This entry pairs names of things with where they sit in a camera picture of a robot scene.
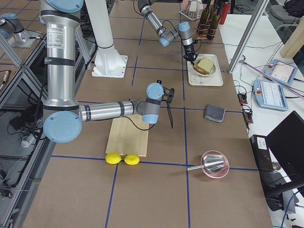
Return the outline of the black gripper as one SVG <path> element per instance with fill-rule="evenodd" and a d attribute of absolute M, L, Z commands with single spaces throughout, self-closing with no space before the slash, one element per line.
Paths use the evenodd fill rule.
<path fill-rule="evenodd" d="M 170 103 L 173 101 L 175 89 L 174 88 L 168 89 L 166 87 L 163 87 L 163 91 L 164 94 L 162 96 L 162 101 L 166 102 L 167 104 L 168 117 L 171 124 L 171 128 L 173 129 L 173 117 L 171 113 Z"/>
<path fill-rule="evenodd" d="M 191 65 L 194 65 L 194 60 L 198 57 L 198 54 L 196 53 L 194 49 L 194 44 L 197 44 L 198 41 L 196 39 L 188 38 L 183 39 L 181 38 L 182 45 L 185 51 L 185 54 L 183 55 L 183 58 L 190 62 Z"/>

